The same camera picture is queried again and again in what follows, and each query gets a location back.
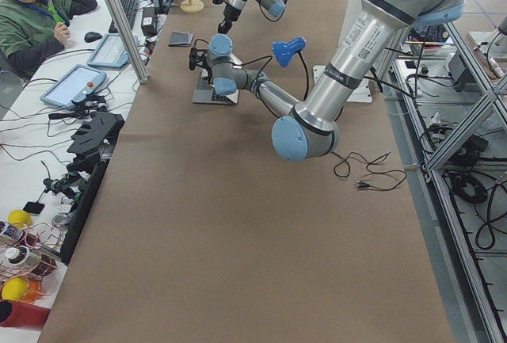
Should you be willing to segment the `yellow round object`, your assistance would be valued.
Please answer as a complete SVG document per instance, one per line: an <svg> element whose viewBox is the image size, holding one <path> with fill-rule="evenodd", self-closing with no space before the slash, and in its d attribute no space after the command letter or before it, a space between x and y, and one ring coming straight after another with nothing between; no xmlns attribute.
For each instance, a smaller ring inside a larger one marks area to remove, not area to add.
<svg viewBox="0 0 507 343"><path fill-rule="evenodd" d="M1 297L4 300L21 302L26 300L29 290L29 281L24 277L14 277L7 280L1 289Z"/></svg>
<svg viewBox="0 0 507 343"><path fill-rule="evenodd" d="M32 217L27 211L17 209L9 213L8 222L17 227L27 227L32 225Z"/></svg>

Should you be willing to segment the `red cylindrical container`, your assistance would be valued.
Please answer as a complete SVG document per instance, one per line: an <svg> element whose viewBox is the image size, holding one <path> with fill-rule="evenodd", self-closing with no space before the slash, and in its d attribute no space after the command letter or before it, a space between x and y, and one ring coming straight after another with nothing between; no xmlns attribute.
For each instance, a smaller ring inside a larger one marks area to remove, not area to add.
<svg viewBox="0 0 507 343"><path fill-rule="evenodd" d="M41 331L51 312L50 308L11 300L1 301L1 327Z"/></svg>

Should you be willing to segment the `black computer keyboard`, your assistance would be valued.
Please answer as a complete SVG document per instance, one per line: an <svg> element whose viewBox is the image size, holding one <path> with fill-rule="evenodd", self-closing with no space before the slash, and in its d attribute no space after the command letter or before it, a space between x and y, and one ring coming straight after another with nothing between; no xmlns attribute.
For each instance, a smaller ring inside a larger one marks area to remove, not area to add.
<svg viewBox="0 0 507 343"><path fill-rule="evenodd" d="M120 4L128 21L130 29L133 28L139 0L120 0Z"/></svg>

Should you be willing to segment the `black slotted stand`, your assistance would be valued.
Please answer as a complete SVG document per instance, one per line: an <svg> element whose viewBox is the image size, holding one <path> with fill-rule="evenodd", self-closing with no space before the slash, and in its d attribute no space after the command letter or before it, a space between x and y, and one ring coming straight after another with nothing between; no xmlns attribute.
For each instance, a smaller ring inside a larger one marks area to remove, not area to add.
<svg viewBox="0 0 507 343"><path fill-rule="evenodd" d="M99 146L105 140L115 146L123 126L122 115L110 112L97 112L90 121L84 122L71 136L73 143L67 152L75 154L75 157L67 165L67 171L92 173L102 160Z"/></svg>

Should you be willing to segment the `seated person green shirt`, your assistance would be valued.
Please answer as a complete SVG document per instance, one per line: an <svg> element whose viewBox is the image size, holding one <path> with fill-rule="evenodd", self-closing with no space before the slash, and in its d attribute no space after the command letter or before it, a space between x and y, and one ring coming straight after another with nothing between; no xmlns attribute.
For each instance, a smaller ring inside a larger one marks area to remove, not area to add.
<svg viewBox="0 0 507 343"><path fill-rule="evenodd" d="M70 20L94 11L96 0L1 0L1 57L29 80L71 38Z"/></svg>

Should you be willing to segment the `black device box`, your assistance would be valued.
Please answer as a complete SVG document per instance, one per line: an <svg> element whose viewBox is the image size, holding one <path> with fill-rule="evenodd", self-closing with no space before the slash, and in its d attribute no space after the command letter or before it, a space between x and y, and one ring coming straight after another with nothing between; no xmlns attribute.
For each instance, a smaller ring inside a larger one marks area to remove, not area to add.
<svg viewBox="0 0 507 343"><path fill-rule="evenodd" d="M155 36L158 33L158 14L153 6L143 8L141 30L144 36Z"/></svg>

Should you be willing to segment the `folded grey cloth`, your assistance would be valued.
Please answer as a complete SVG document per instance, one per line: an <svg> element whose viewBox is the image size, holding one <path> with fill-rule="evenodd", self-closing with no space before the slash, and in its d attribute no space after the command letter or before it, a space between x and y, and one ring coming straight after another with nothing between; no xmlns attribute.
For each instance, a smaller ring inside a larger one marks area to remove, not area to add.
<svg viewBox="0 0 507 343"><path fill-rule="evenodd" d="M193 41L193 32L172 31L168 42L169 47L188 47Z"/></svg>

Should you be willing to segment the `teach pendant tablet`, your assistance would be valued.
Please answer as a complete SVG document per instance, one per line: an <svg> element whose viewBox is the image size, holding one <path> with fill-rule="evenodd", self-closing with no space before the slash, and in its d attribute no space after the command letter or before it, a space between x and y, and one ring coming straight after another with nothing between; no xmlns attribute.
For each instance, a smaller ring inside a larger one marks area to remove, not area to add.
<svg viewBox="0 0 507 343"><path fill-rule="evenodd" d="M97 90L106 76L105 71L76 65L42 94L40 100L57 108L70 108Z"/></svg>
<svg viewBox="0 0 507 343"><path fill-rule="evenodd" d="M123 41L117 33L107 33L88 58L87 65L103 70L119 70L130 61Z"/></svg>

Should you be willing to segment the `lower teach pendant tablet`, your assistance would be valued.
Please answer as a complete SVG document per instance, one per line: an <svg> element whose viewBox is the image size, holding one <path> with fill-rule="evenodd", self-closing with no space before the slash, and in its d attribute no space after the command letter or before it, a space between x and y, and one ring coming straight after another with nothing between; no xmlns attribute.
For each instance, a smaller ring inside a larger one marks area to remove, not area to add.
<svg viewBox="0 0 507 343"><path fill-rule="evenodd" d="M42 94L40 100L57 108L70 108L97 90L106 76L105 71L76 65Z"/></svg>

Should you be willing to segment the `upper teach pendant tablet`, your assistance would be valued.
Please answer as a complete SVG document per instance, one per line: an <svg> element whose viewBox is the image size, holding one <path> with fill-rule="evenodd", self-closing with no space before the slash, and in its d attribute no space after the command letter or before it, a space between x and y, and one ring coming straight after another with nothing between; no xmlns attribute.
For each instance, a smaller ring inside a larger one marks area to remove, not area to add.
<svg viewBox="0 0 507 343"><path fill-rule="evenodd" d="M123 41L117 33L107 33L88 58L87 65L103 70L119 70L130 61Z"/></svg>

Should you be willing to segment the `aluminium frame post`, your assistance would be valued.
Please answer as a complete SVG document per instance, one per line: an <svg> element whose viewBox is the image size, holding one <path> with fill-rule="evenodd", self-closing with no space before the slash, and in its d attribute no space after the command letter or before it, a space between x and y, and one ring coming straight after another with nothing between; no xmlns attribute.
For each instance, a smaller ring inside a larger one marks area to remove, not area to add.
<svg viewBox="0 0 507 343"><path fill-rule="evenodd" d="M141 85L147 83L149 75L137 48L137 44L134 41L134 36L128 24L125 12L123 11L123 7L120 4L120 0L105 0L105 4L120 34L120 38L128 53L128 58L130 59L130 63L139 83Z"/></svg>

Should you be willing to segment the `grey laptop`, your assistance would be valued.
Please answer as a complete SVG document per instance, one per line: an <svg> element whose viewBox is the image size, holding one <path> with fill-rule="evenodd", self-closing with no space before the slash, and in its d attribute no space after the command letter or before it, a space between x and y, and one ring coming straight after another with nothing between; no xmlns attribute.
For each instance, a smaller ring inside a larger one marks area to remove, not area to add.
<svg viewBox="0 0 507 343"><path fill-rule="evenodd" d="M196 64L200 68L193 92L193 103L202 105L236 105L239 89L232 78L231 69L239 68L242 61L235 55L230 56L229 63L220 63L213 69L206 59L200 58Z"/></svg>

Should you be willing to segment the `black computer mouse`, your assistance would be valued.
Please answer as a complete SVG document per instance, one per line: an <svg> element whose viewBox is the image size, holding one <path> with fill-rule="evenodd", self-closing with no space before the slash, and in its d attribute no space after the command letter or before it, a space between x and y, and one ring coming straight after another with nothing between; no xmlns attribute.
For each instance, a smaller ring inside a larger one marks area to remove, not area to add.
<svg viewBox="0 0 507 343"><path fill-rule="evenodd" d="M84 35L84 41L86 43L92 43L96 40L99 40L102 38L102 35L99 32L87 32Z"/></svg>

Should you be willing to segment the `blue desk lamp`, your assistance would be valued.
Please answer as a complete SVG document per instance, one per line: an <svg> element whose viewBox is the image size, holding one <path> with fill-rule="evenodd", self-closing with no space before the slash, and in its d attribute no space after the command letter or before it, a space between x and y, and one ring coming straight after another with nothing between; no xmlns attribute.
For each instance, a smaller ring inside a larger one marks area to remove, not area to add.
<svg viewBox="0 0 507 343"><path fill-rule="evenodd" d="M303 99L306 100L310 90L310 75L309 70L304 60L302 50L306 47L306 40L302 36L298 36L290 41L275 41L272 42L272 52L278 64L286 68L289 63L292 61L294 55L298 55L301 63L303 64L303 69L305 73L305 92L303 95Z"/></svg>

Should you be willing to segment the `small black square pad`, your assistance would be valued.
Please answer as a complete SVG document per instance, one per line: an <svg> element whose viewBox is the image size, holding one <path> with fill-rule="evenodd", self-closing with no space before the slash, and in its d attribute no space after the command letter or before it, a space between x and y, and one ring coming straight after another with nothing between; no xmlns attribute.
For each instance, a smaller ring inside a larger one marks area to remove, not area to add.
<svg viewBox="0 0 507 343"><path fill-rule="evenodd" d="M23 210L32 215L39 215L45 208L45 205L39 201L28 201Z"/></svg>

